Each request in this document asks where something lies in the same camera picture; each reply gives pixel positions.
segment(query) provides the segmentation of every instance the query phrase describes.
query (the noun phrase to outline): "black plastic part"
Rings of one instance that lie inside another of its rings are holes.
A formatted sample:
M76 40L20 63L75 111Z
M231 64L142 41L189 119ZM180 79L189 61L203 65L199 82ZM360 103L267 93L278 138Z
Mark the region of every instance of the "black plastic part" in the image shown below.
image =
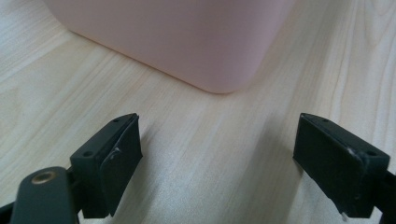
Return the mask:
M87 202L87 195L81 181L76 180L72 167L67 169L67 177L73 194L75 212L78 213L82 209L82 205Z
M78 197L85 218L114 215L120 198L142 158L138 116L113 119L70 158L71 171L82 189Z
M340 213L370 217L376 185L388 172L389 155L327 119L302 114L293 158Z
M396 223L396 176L387 172L385 179L377 186L374 196L375 206L383 213L380 223Z
M9 203L0 207L0 223L8 224L11 222L12 209L14 207L14 203Z
M12 211L12 224L75 224L73 196L66 170L50 167L25 177Z

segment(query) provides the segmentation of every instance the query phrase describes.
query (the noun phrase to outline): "wooden table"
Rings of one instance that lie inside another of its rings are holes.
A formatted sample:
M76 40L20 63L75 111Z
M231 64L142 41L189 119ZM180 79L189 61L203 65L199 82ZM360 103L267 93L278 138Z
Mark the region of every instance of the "wooden table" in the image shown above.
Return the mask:
M1 0L0 202L135 112L144 158L116 215L82 223L344 223L291 158L298 118L333 120L395 173L395 36L396 1L300 0L251 83L211 94L67 31L40 0Z

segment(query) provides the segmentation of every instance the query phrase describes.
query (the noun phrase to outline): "screw hole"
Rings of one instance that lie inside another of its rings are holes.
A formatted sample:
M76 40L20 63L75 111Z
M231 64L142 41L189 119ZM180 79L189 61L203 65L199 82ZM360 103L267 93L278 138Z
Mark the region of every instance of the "screw hole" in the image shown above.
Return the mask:
M83 157L90 157L93 153L91 151L86 151L82 154Z
M369 155L369 156L376 156L376 153L373 152L373 151L367 151L366 153L367 153L367 155Z
M32 179L32 183L35 185L45 184L55 178L56 173L53 171L47 171L38 175L35 175Z

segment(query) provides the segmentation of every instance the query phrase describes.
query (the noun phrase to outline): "wooden surface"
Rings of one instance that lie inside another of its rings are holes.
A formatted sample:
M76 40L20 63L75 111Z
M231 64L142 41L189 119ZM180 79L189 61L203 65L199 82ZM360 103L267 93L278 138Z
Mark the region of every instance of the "wooden surface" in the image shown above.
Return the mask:
M136 112L144 158L117 214L82 223L344 223L291 158L299 114L381 148L395 173L395 36L394 0L299 0L252 82L216 95L67 31L40 0L0 0L0 204Z

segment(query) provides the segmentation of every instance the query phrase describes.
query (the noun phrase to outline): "pink box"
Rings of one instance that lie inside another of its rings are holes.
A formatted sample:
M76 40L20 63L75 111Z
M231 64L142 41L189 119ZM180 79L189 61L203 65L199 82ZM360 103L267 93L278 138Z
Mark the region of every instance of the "pink box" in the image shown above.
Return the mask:
M206 91L256 73L295 0L44 0L68 29Z

